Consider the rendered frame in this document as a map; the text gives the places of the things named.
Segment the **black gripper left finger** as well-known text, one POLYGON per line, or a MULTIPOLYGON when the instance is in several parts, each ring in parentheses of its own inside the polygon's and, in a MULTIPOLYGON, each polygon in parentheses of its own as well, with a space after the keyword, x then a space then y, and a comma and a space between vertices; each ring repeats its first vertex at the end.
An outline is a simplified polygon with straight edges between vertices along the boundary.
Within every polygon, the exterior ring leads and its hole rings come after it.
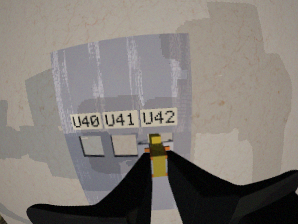
POLYGON ((150 224, 152 168, 144 153, 108 196, 94 205, 33 204, 27 209, 32 224, 150 224))

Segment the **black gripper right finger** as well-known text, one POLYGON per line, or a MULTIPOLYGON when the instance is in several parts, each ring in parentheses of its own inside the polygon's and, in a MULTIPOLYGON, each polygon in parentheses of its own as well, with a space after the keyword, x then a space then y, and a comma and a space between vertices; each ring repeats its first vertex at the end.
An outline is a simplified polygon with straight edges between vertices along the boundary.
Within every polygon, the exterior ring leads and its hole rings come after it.
POLYGON ((283 172, 257 183, 235 185, 210 175, 189 160, 166 151, 168 180, 184 224, 238 224, 246 214, 298 188, 298 171, 283 172))

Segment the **grey metal plate with square holes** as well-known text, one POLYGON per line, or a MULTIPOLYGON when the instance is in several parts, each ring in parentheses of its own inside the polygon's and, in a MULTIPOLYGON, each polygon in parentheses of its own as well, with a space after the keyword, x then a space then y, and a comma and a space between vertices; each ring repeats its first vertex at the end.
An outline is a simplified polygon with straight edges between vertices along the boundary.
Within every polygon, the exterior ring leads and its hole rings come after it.
POLYGON ((65 141, 86 200, 97 204, 140 155, 116 155, 113 135, 173 132, 174 152, 190 161, 192 56, 189 34, 118 37, 51 52, 65 141), (100 136, 104 156, 85 155, 81 136, 100 136))

